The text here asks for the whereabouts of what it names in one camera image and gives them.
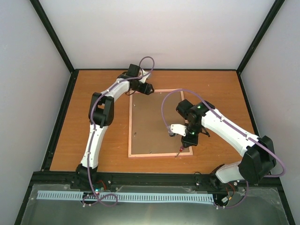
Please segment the blue red screwdriver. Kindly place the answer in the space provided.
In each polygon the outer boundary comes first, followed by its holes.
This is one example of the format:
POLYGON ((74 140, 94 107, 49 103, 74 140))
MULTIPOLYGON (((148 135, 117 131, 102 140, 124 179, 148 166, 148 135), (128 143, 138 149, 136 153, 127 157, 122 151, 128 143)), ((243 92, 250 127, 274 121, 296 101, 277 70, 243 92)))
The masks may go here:
POLYGON ((176 157, 178 157, 178 156, 179 156, 179 154, 180 154, 180 153, 181 153, 183 150, 184 150, 184 147, 183 147, 183 146, 181 146, 181 147, 180 147, 180 149, 179 149, 179 152, 176 154, 175 158, 176 158, 176 157))

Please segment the pink photo frame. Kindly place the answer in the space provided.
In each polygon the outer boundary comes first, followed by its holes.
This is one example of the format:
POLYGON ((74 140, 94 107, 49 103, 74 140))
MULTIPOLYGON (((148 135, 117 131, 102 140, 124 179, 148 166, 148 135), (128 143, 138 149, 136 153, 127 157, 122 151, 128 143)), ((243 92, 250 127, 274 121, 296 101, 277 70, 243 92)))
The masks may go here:
POLYGON ((177 157, 193 155, 192 147, 181 147, 181 136, 169 136, 168 126, 185 121, 175 108, 184 100, 183 91, 158 89, 146 96, 135 93, 129 97, 129 158, 177 157))

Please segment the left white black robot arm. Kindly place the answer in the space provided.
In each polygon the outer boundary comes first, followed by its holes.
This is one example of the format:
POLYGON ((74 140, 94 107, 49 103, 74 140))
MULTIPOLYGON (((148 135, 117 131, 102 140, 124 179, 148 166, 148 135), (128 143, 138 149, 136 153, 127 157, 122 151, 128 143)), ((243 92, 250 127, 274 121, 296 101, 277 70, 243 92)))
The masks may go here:
POLYGON ((114 119, 116 100, 129 91, 152 94, 153 85, 146 82, 152 71, 130 64, 128 70, 120 74, 110 87, 100 93, 93 93, 89 108, 89 137, 84 155, 76 168, 76 173, 86 188, 91 189, 97 185, 98 157, 105 133, 114 119))

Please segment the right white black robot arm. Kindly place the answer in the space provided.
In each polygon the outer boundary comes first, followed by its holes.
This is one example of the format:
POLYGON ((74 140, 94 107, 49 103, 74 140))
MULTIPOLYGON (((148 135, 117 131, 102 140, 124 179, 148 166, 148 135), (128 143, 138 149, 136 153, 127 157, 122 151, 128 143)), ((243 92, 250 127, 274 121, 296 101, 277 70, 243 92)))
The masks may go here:
POLYGON ((172 124, 170 135, 180 135, 183 148, 197 146, 199 134, 209 135, 209 131, 212 131, 241 155, 241 161, 220 165, 213 171, 219 182, 246 180, 257 184, 275 167, 274 144, 269 137, 259 137, 245 131, 224 117, 209 102, 194 105, 184 99, 178 103, 176 112, 186 123, 172 124))

